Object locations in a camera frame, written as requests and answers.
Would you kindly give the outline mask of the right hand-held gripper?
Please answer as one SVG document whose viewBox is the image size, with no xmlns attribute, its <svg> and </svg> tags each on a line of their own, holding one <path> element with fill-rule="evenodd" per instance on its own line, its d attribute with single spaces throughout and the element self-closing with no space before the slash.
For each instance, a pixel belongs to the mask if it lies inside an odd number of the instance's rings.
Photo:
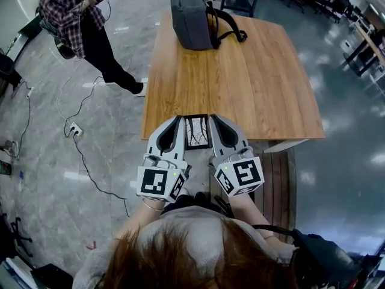
<svg viewBox="0 0 385 289">
<path fill-rule="evenodd" d="M 214 157 L 212 175 L 228 197 L 255 191 L 264 182 L 259 157 L 248 145 L 244 131 L 230 119 L 212 114 L 208 119 Z"/>
</svg>

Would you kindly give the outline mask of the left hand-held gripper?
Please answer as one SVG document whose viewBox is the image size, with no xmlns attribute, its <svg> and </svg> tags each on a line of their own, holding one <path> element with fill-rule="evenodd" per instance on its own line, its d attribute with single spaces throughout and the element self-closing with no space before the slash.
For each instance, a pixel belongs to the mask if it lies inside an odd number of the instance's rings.
<svg viewBox="0 0 385 289">
<path fill-rule="evenodd" d="M 174 116 L 149 137 L 147 154 L 137 170 L 137 195 L 174 203 L 189 178 L 185 159 L 185 119 Z"/>
</svg>

